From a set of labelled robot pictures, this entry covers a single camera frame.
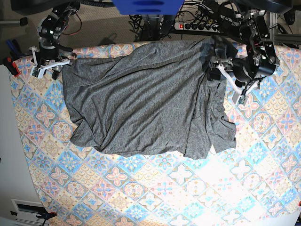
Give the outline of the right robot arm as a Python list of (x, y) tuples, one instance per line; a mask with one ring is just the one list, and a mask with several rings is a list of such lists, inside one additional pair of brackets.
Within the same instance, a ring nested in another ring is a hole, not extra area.
[(60, 44), (60, 36), (67, 28), (69, 16), (78, 12), (80, 3), (67, 2), (53, 8), (37, 28), (39, 46), (30, 47), (33, 66), (30, 75), (41, 79), (48, 70), (53, 70), (52, 79), (56, 80), (65, 65), (71, 65), (70, 59), (76, 58), (72, 48)]

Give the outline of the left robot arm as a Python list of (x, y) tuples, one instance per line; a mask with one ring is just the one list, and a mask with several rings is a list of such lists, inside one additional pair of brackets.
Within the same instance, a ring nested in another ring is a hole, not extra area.
[(241, 59), (227, 40), (213, 37), (214, 54), (207, 78), (210, 81), (225, 78), (234, 90), (235, 104), (246, 104), (251, 91), (275, 72), (279, 59), (272, 26), (267, 23), (271, 14), (283, 14), (292, 8), (291, 0), (228, 0), (214, 9), (218, 30), (246, 45), (247, 56)]

